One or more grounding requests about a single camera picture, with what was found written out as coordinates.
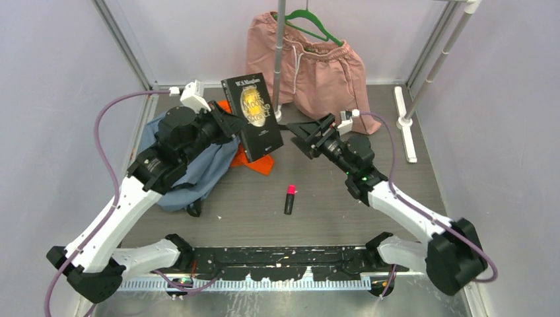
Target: white drawstring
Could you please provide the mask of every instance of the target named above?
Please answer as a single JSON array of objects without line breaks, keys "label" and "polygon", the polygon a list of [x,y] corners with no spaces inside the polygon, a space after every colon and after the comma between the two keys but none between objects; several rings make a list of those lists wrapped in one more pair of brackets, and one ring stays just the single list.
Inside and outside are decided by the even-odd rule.
[{"label": "white drawstring", "polygon": [[292,46],[292,48],[294,49],[294,58],[296,61],[296,71],[294,74],[294,94],[296,93],[296,80],[297,80],[297,73],[299,71],[299,62],[301,60],[301,56],[303,55],[303,53],[300,53],[299,55],[297,55],[297,51],[296,51],[296,47]]}]

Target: book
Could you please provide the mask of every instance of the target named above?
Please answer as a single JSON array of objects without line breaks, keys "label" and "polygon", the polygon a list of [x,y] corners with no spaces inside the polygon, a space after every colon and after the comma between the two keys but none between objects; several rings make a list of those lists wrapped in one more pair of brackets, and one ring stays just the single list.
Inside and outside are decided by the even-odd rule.
[{"label": "book", "polygon": [[284,145],[262,73],[224,79],[222,88],[232,113],[249,122],[240,134],[249,162]]}]

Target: blue cloth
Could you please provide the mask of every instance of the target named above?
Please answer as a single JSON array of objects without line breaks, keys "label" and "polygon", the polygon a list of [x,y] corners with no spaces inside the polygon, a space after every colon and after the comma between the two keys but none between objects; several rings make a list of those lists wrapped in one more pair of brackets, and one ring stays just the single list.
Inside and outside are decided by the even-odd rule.
[{"label": "blue cloth", "polygon": [[[154,134],[158,131],[158,123],[163,117],[165,117],[165,112],[146,124],[138,146],[139,152],[149,148],[156,141]],[[193,186],[168,192],[161,197],[158,205],[165,211],[177,211],[192,206],[198,199],[205,199],[229,169],[238,146],[238,137],[230,143],[210,145],[189,164],[185,176],[173,185],[193,184]]]}]

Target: orange fabric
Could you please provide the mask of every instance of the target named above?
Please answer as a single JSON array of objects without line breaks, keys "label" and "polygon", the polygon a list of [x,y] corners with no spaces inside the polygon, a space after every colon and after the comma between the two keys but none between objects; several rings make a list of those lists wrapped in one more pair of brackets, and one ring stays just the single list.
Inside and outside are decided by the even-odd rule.
[{"label": "orange fabric", "polygon": [[[218,105],[226,112],[231,113],[231,108],[229,107],[229,103],[227,102],[227,100],[218,101]],[[235,153],[235,157],[233,158],[230,166],[236,167],[241,165],[245,165],[252,170],[268,176],[268,174],[270,174],[270,170],[272,170],[272,166],[274,166],[274,158],[272,158],[270,155],[265,155],[264,157],[259,158],[252,163],[249,163],[247,155],[245,155],[245,149],[243,148],[243,145],[239,144],[237,153]]]}]

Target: pink shorts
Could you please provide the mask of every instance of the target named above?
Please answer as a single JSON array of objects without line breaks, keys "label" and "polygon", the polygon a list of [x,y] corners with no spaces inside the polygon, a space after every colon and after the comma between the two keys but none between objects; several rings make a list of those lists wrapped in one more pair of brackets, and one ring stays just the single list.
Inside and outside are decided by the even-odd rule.
[{"label": "pink shorts", "polygon": [[[272,96],[276,20],[272,13],[258,15],[249,28],[247,74],[263,73]],[[366,71],[361,58],[346,41],[312,43],[300,32],[286,26],[282,51],[279,103],[294,102],[313,120],[329,113],[340,122],[340,111],[358,109],[369,112]],[[354,119],[353,131],[371,134],[381,124],[370,116]]]}]

